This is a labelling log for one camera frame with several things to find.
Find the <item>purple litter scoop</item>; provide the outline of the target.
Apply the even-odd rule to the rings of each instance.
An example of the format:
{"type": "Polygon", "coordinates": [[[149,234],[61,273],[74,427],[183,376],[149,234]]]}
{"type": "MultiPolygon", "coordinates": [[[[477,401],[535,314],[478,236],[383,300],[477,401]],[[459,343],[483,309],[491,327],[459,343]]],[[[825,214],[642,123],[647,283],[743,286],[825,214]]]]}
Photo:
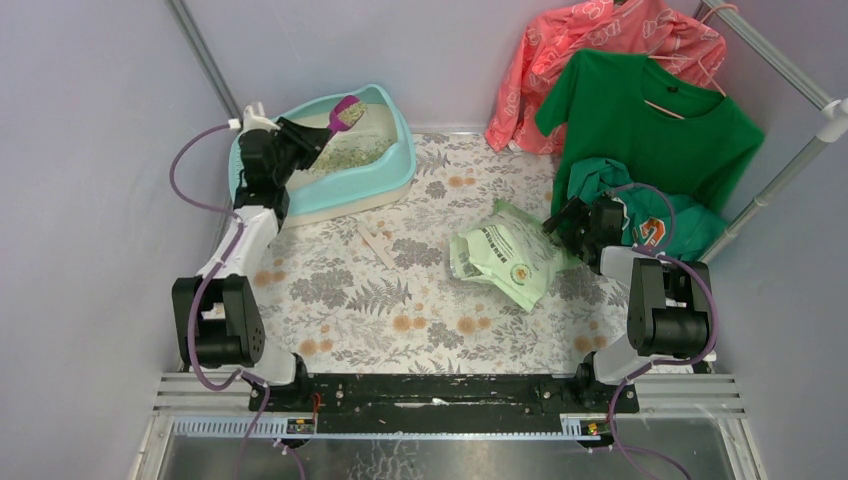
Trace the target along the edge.
{"type": "Polygon", "coordinates": [[[367,105],[358,97],[343,97],[329,113],[328,129],[333,134],[349,131],[364,116],[367,109],[367,105]]]}

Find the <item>green cat litter bag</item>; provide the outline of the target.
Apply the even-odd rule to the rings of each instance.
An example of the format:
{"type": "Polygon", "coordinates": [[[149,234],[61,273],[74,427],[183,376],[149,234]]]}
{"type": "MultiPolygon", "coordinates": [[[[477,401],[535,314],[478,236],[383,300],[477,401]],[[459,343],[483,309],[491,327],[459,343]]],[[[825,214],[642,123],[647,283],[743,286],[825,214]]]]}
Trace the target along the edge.
{"type": "Polygon", "coordinates": [[[449,242],[449,266],[458,280],[492,285],[530,312],[556,276],[580,261],[543,232],[542,222],[503,199],[489,216],[449,242]]]}

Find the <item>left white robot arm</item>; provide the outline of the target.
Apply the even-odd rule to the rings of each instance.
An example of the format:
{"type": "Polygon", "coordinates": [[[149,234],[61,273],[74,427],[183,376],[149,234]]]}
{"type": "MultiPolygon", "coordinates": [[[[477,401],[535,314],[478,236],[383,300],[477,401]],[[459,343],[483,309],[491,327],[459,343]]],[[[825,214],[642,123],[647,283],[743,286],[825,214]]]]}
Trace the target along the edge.
{"type": "Polygon", "coordinates": [[[270,119],[254,104],[241,117],[189,141],[194,146],[212,133],[238,134],[231,206],[204,204],[172,188],[181,200],[219,213],[227,223],[211,258],[196,274],[177,279],[171,290],[181,359],[206,388],[222,391],[244,380],[272,387],[272,398],[288,411],[309,401],[311,387],[298,376],[301,359],[267,343],[254,277],[288,216],[289,180],[312,167],[339,129],[330,115],[309,125],[285,116],[270,119]]]}

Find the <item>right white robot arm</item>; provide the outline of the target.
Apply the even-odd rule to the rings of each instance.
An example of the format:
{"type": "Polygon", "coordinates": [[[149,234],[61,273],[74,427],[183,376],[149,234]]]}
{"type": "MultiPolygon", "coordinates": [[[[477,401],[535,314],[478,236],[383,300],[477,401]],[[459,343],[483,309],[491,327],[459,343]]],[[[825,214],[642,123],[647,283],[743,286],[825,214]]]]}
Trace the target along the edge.
{"type": "Polygon", "coordinates": [[[602,196],[574,197],[543,224],[543,231],[594,273],[629,289],[622,337],[587,355],[577,370],[575,402],[597,412],[627,384],[656,366],[694,365],[713,353],[715,299],[705,264],[681,262],[650,246],[625,246],[623,203],[602,196]]]}

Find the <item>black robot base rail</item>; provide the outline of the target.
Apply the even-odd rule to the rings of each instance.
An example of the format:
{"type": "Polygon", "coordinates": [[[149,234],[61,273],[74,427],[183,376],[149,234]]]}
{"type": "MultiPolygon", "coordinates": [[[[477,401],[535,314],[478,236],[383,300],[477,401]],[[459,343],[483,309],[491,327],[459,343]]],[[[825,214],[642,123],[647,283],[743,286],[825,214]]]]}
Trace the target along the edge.
{"type": "Polygon", "coordinates": [[[320,434],[560,433],[565,417],[640,410],[634,387],[551,374],[307,374],[248,408],[303,413],[320,434]]]}

